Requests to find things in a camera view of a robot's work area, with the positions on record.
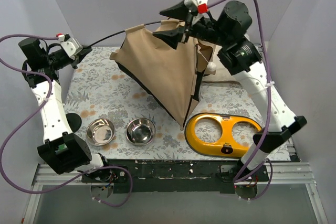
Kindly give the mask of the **beige fabric pet tent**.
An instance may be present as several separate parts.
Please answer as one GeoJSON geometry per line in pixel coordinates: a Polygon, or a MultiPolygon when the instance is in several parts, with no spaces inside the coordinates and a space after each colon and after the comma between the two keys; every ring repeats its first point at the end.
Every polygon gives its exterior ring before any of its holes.
{"type": "Polygon", "coordinates": [[[152,34],[144,25],[128,28],[122,46],[110,59],[181,126],[191,97],[194,47],[200,45],[198,71],[202,81],[212,56],[212,44],[189,38],[173,49],[152,34]]]}

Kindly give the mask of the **black tent pole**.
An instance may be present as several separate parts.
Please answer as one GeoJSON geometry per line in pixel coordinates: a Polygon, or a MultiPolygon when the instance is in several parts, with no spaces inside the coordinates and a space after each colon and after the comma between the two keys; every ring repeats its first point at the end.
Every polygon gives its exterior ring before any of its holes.
{"type": "MultiPolygon", "coordinates": [[[[144,26],[155,25],[155,24],[159,24],[160,22],[161,22],[161,21],[159,20],[159,21],[155,21],[155,22],[145,23],[145,24],[143,24],[143,25],[144,25],[144,26]]],[[[112,38],[112,37],[114,37],[114,36],[120,35],[120,34],[122,34],[122,33],[125,33],[125,30],[121,30],[121,31],[118,31],[118,32],[113,33],[113,34],[111,34],[111,35],[108,35],[108,36],[106,36],[106,37],[103,37],[103,38],[101,38],[101,39],[99,39],[99,40],[97,40],[97,41],[95,41],[95,42],[93,42],[93,43],[91,43],[91,44],[89,44],[89,45],[84,46],[83,48],[84,48],[84,49],[87,49],[87,48],[89,48],[89,47],[95,46],[95,45],[97,45],[98,43],[100,43],[100,42],[102,42],[102,41],[105,41],[105,40],[107,40],[107,39],[109,39],[109,38],[112,38]]]]}
{"type": "Polygon", "coordinates": [[[192,114],[192,112],[194,111],[194,109],[196,108],[196,106],[199,103],[199,88],[200,88],[200,72],[198,71],[198,58],[199,58],[199,51],[200,45],[196,44],[194,47],[194,75],[193,75],[193,79],[192,79],[192,86],[191,86],[191,97],[190,97],[190,102],[187,108],[187,112],[183,121],[183,124],[180,126],[180,130],[184,130],[184,127],[186,125],[186,121],[188,119],[188,117],[192,114]]]}

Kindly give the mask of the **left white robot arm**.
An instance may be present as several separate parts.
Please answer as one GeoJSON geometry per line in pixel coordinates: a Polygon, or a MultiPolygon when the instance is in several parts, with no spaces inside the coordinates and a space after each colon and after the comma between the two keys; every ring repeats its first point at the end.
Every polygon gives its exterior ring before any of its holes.
{"type": "Polygon", "coordinates": [[[18,44],[27,58],[23,69],[31,69],[24,78],[38,104],[43,106],[40,115],[44,137],[38,154],[57,174],[94,169],[95,178],[106,182],[112,170],[101,154],[92,153],[85,140],[75,134],[81,127],[81,117],[65,113],[59,83],[58,71],[65,66],[76,68],[92,49],[84,48],[69,34],[58,34],[57,38],[57,43],[46,48],[38,38],[26,38],[18,44]]]}

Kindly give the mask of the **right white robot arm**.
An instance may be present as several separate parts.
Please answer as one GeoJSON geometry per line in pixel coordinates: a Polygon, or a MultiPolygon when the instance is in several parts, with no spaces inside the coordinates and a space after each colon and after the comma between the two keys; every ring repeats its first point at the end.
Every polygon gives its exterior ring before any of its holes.
{"type": "Polygon", "coordinates": [[[238,161],[238,176],[251,180],[266,157],[300,131],[306,118],[295,115],[285,104],[271,80],[266,55],[261,55],[245,33],[252,24],[247,6],[240,1],[225,4],[218,19],[205,18],[201,13],[206,4],[182,1],[160,11],[160,15],[186,23],[173,30],[155,32],[173,49],[189,37],[218,45],[217,56],[222,65],[250,95],[265,122],[265,127],[253,136],[253,143],[238,161]]]}

